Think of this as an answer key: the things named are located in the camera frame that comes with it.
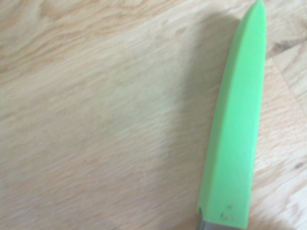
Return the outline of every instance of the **table surface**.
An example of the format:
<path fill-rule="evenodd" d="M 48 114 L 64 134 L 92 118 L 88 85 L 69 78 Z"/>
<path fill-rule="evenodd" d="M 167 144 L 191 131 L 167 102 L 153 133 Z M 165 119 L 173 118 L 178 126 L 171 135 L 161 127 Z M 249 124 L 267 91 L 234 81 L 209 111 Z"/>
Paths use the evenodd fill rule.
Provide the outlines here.
<path fill-rule="evenodd" d="M 253 0 L 0 1 L 0 228 L 194 230 Z M 249 230 L 307 229 L 307 2 L 266 0 Z"/>

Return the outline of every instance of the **green knife sheath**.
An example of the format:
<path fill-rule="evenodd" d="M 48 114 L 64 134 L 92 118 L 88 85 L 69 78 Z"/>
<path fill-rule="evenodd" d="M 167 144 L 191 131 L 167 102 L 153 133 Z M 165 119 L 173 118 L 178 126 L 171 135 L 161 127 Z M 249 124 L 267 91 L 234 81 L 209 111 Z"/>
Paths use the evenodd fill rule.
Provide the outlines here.
<path fill-rule="evenodd" d="M 197 206 L 204 221 L 248 225 L 265 47 L 265 10 L 259 0 L 236 30 L 222 78 Z"/>

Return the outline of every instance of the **knife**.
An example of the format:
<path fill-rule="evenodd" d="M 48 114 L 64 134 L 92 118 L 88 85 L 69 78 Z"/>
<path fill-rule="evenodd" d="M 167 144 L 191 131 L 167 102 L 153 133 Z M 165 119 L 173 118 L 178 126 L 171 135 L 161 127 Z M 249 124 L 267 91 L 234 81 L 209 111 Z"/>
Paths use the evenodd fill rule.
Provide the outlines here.
<path fill-rule="evenodd" d="M 248 226 L 265 47 L 265 9 L 258 0 L 236 30 L 224 70 L 197 205 L 199 230 Z"/>

